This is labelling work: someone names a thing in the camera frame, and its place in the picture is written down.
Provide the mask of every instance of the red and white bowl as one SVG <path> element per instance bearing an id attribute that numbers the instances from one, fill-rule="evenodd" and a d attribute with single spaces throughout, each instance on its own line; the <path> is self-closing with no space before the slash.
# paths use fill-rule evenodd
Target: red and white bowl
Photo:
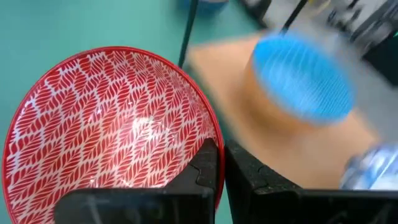
<path id="1" fill-rule="evenodd" d="M 223 139 L 199 87 L 166 59 L 130 47 L 74 55 L 20 104 L 2 160 L 13 223 L 53 223 L 53 208 L 82 188 L 163 187 L 213 138 Z"/>

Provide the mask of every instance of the blurred object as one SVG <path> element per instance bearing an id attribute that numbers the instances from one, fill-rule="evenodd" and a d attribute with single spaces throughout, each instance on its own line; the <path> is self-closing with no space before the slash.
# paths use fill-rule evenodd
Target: blurred object
<path id="1" fill-rule="evenodd" d="M 363 55 L 392 86 L 398 86 L 398 26 L 381 43 L 376 44 Z"/>
<path id="2" fill-rule="evenodd" d="M 342 189 L 398 190 L 398 145 L 382 144 L 347 164 Z"/>
<path id="3" fill-rule="evenodd" d="M 329 14 L 327 23 L 336 27 L 340 32 L 351 35 L 352 24 L 362 11 L 362 6 L 357 6 L 358 1 L 351 0 L 349 4 L 346 1 L 338 1 Z"/>
<path id="4" fill-rule="evenodd" d="M 398 220 L 396 192 L 302 189 L 233 140 L 226 142 L 225 162 L 234 224 L 395 224 Z"/>
<path id="5" fill-rule="evenodd" d="M 397 29 L 398 23 L 398 0 L 387 0 L 376 11 L 374 11 L 351 35 L 351 41 L 361 36 L 372 36 L 383 24 L 387 24 L 391 30 Z"/>
<path id="6" fill-rule="evenodd" d="M 193 0 L 178 0 L 181 1 L 185 9 L 189 9 Z M 200 16 L 212 16 L 220 12 L 229 0 L 199 0 L 197 14 Z"/>
<path id="7" fill-rule="evenodd" d="M 267 28 L 267 24 L 263 18 L 266 14 L 272 0 L 240 0 L 248 14 L 263 28 Z"/>
<path id="8" fill-rule="evenodd" d="M 244 69 L 263 34 L 192 47 L 197 77 L 224 114 L 242 147 L 271 169 L 304 188 L 337 189 L 348 159 L 379 142 L 357 110 L 315 132 L 286 136 L 249 114 L 243 94 Z"/>
<path id="9" fill-rule="evenodd" d="M 315 17 L 315 16 L 319 15 L 330 5 L 330 3 L 331 3 L 331 0 L 326 0 L 325 2 L 323 2 L 320 6 L 317 7 L 316 10 L 311 12 L 310 17 Z"/>
<path id="10" fill-rule="evenodd" d="M 243 88 L 256 119 L 288 133 L 342 121 L 353 108 L 344 71 L 314 45 L 288 34 L 260 39 Z"/>

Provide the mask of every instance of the black plastic holder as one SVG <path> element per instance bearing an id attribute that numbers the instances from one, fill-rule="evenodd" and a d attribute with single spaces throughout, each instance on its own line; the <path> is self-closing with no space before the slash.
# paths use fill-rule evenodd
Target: black plastic holder
<path id="1" fill-rule="evenodd" d="M 160 189 L 79 189 L 55 206 L 56 224 L 214 224 L 219 154 L 206 139 L 186 168 Z"/>
<path id="2" fill-rule="evenodd" d="M 227 141 L 225 154 L 234 224 L 397 223 L 396 191 L 301 189 L 234 141 Z"/>

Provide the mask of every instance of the bowl rim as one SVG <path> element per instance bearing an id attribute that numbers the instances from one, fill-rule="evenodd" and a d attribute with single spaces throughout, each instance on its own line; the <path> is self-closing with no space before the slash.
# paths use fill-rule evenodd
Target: bowl rim
<path id="1" fill-rule="evenodd" d="M 150 56 L 152 58 L 155 58 L 157 60 L 160 60 L 161 62 L 165 63 L 166 65 L 170 66 L 172 69 L 174 69 L 182 78 L 185 79 L 185 81 L 187 81 L 190 86 L 196 91 L 196 93 L 199 95 L 200 99 L 202 100 L 202 103 L 206 106 L 207 111 L 209 112 L 210 116 L 211 116 L 211 121 L 213 122 L 213 126 L 216 128 L 216 136 L 218 138 L 218 153 L 220 155 L 220 170 L 219 170 L 219 183 L 218 183 L 218 187 L 219 189 L 217 189 L 216 192 L 216 204 L 215 204 L 215 209 L 218 208 L 218 205 L 220 204 L 220 200 L 221 200 L 221 195 L 223 193 L 223 187 L 224 187 L 224 165 L 225 165 L 225 159 L 224 159 L 224 140 L 223 140 L 223 135 L 221 133 L 221 128 L 220 128 L 220 124 L 217 120 L 216 117 L 216 113 L 214 112 L 213 108 L 210 105 L 210 102 L 208 100 L 208 98 L 206 97 L 206 95 L 202 92 L 202 90 L 200 89 L 200 87 L 198 86 L 198 84 L 196 84 L 196 82 L 189 77 L 188 74 L 186 74 L 180 67 L 176 66 L 174 63 L 172 63 L 171 61 L 167 60 L 166 58 L 161 57 L 160 55 L 154 54 L 150 51 L 147 50 L 142 50 L 142 49 L 138 49 L 135 47 L 128 47 L 128 46 L 108 46 L 108 47 L 98 47 L 98 48 L 94 48 L 94 49 L 90 49 L 90 50 L 84 50 L 82 52 L 79 52 L 75 55 L 72 55 L 64 60 L 62 60 L 61 62 L 59 62 L 58 64 L 56 64 L 55 66 L 53 66 L 50 70 L 48 70 L 47 72 L 44 73 L 44 75 L 42 75 L 39 80 L 37 80 L 34 85 L 29 89 L 29 91 L 25 94 L 24 98 L 22 99 L 22 101 L 19 103 L 19 106 L 14 114 L 14 116 L 11 119 L 11 123 L 10 126 L 7 130 L 7 135 L 6 135 L 6 139 L 4 142 L 4 149 L 3 149 L 3 154 L 2 154 L 2 174 L 1 174 L 1 180 L 2 180 L 2 192 L 3 192 L 3 196 L 4 196 L 4 202 L 6 204 L 6 208 L 7 208 L 7 213 L 11 219 L 11 222 L 14 224 L 18 224 L 18 221 L 16 220 L 16 217 L 14 216 L 13 212 L 12 212 L 12 208 L 11 208 L 11 203 L 9 201 L 9 195 L 8 195 L 8 191 L 6 188 L 6 152 L 9 151 L 9 146 L 8 146 L 8 142 L 10 140 L 11 137 L 11 133 L 12 130 L 14 129 L 15 123 L 18 119 L 18 117 L 21 115 L 22 109 L 24 108 L 25 102 L 28 100 L 28 97 L 30 97 L 31 94 L 33 94 L 33 91 L 44 82 L 44 80 L 47 78 L 48 74 L 56 71 L 58 68 L 60 68 L 61 66 L 63 66 L 65 63 L 68 63 L 72 60 L 75 60 L 81 56 L 84 56 L 86 54 L 93 54 L 93 53 L 97 53 L 97 52 L 102 52 L 105 50 L 126 50 L 126 51 L 130 51 L 130 52 L 137 52 L 140 54 L 144 54 L 147 56 Z"/>

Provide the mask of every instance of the bowl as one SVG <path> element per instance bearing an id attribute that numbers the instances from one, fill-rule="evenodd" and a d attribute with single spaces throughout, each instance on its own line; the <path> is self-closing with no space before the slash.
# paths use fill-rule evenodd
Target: bowl
<path id="1" fill-rule="evenodd" d="M 288 132 L 339 122 L 354 105 L 345 72 L 313 44 L 293 35 L 263 37 L 243 83 L 254 117 Z"/>
<path id="2" fill-rule="evenodd" d="M 2 159 L 4 198 L 13 223 L 54 223 L 71 190 L 167 185 L 213 138 L 223 139 L 199 87 L 168 60 L 131 47 L 74 55 L 26 94 Z"/>

